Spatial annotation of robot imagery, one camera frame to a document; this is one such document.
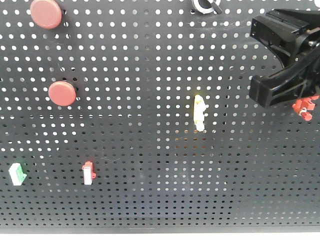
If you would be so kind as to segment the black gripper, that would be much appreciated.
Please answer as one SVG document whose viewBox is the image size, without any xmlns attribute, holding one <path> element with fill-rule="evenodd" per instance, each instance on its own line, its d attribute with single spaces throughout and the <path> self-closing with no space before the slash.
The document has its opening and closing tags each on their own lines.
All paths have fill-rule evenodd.
<svg viewBox="0 0 320 240">
<path fill-rule="evenodd" d="M 281 63 L 270 76 L 252 77 L 249 97 L 264 108 L 320 94 L 320 28 L 316 10 L 274 9 L 252 19 L 250 36 Z"/>
</svg>

